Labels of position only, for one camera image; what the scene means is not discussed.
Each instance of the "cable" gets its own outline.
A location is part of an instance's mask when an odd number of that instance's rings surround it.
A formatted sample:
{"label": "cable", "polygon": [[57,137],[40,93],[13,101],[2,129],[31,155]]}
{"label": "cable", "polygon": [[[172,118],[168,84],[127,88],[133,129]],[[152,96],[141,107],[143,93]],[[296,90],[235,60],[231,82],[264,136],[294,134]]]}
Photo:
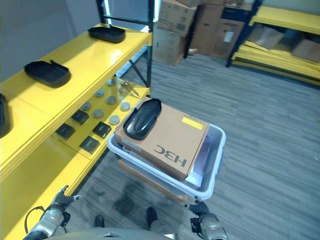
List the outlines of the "cable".
{"label": "cable", "polygon": [[198,235],[199,238],[204,239],[202,236],[200,236],[200,233],[199,233],[199,232],[197,232],[196,234]]}
{"label": "cable", "polygon": [[26,234],[28,234],[27,219],[28,219],[29,214],[30,214],[33,210],[42,210],[43,212],[45,212],[45,209],[44,209],[43,206],[36,206],[36,207],[32,208],[32,209],[27,213],[27,215],[25,216],[25,219],[24,219],[24,230],[25,230],[25,233],[26,233]]}

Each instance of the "shoe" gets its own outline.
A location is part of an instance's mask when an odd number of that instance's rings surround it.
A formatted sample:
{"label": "shoe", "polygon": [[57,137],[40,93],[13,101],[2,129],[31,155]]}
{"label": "shoe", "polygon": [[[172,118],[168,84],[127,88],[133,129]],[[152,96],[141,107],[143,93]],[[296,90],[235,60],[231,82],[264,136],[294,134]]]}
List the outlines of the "shoe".
{"label": "shoe", "polygon": [[94,219],[94,224],[93,226],[96,227],[100,227],[100,228],[104,228],[105,227],[105,219],[102,215],[97,215]]}
{"label": "shoe", "polygon": [[146,220],[148,222],[149,229],[152,222],[158,220],[157,211],[153,207],[149,207],[146,211]]}

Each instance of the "stacked cardboard boxes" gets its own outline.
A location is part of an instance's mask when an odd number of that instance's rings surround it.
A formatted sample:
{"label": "stacked cardboard boxes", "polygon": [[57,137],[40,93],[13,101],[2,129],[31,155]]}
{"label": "stacked cardboard boxes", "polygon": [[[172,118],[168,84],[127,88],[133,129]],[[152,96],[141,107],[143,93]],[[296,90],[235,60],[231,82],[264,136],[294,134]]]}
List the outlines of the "stacked cardboard boxes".
{"label": "stacked cardboard boxes", "polygon": [[250,6],[242,5],[242,2],[205,0],[199,9],[190,47],[200,54],[227,59],[245,25],[246,15],[249,15]]}
{"label": "stacked cardboard boxes", "polygon": [[159,20],[153,29],[152,58],[175,66],[183,57],[186,35],[197,5],[203,0],[162,0]]}

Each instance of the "black tray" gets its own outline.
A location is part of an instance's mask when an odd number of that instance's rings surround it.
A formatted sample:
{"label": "black tray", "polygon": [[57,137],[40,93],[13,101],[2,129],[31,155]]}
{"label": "black tray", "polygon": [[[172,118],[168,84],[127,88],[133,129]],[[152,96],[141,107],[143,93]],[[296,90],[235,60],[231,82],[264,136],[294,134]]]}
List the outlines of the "black tray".
{"label": "black tray", "polygon": [[53,60],[33,61],[24,66],[26,74],[40,83],[51,88],[59,88],[65,85],[71,78],[69,69]]}
{"label": "black tray", "polygon": [[115,26],[104,27],[92,27],[88,30],[89,35],[95,39],[118,44],[121,43],[126,37],[126,31],[122,28]]}
{"label": "black tray", "polygon": [[11,130],[8,102],[0,93],[0,138],[5,136]]}
{"label": "black tray", "polygon": [[135,140],[145,139],[154,127],[161,109],[161,101],[157,98],[145,101],[139,109],[134,108],[132,114],[123,125],[125,134]]}

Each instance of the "gray wall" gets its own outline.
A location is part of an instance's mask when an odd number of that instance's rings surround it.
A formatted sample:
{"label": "gray wall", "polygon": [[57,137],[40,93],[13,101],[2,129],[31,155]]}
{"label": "gray wall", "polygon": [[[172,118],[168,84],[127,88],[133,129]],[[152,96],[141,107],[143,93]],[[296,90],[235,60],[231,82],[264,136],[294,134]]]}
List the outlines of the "gray wall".
{"label": "gray wall", "polygon": [[0,81],[99,22],[95,0],[0,0]]}

